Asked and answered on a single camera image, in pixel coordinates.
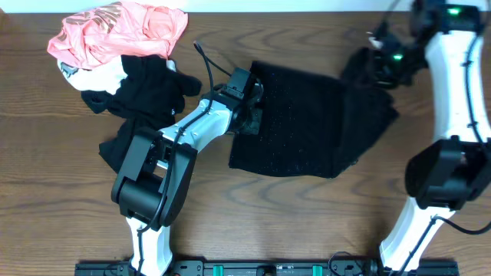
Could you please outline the black velvet skirt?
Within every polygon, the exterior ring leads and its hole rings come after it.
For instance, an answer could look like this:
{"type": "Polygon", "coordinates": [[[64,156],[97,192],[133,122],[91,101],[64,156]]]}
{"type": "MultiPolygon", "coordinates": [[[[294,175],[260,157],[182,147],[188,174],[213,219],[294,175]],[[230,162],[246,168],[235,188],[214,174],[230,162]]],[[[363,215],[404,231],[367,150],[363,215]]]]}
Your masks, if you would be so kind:
{"type": "Polygon", "coordinates": [[[374,85],[374,59],[361,48],[339,78],[253,62],[264,87],[262,122],[258,134],[234,136],[229,167],[333,179],[353,166],[399,116],[393,97],[374,85]]]}

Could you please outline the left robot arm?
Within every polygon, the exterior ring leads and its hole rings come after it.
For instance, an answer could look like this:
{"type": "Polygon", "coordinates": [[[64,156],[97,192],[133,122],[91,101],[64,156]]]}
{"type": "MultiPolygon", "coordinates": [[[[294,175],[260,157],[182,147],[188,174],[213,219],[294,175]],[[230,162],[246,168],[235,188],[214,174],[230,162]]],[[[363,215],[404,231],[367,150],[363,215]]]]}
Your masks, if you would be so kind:
{"type": "Polygon", "coordinates": [[[111,191],[133,239],[130,274],[166,273],[173,261],[170,226],[185,202],[198,153],[228,132],[256,135],[263,94],[262,81],[237,67],[182,120],[133,137],[111,191]]]}

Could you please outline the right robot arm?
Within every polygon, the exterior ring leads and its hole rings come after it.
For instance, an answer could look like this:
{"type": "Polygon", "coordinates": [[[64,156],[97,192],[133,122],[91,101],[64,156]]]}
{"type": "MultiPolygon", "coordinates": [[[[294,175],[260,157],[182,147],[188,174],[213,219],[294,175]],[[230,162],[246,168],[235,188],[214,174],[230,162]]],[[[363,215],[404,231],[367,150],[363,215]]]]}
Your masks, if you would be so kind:
{"type": "Polygon", "coordinates": [[[439,227],[450,224],[489,185],[490,124],[480,66],[489,23],[490,17],[474,5],[415,1],[411,43],[392,35],[386,18],[371,35],[367,71],[372,84],[407,86],[426,68],[433,85],[433,143],[407,164],[408,197],[380,246],[382,265],[392,275],[417,270],[439,227]]]}

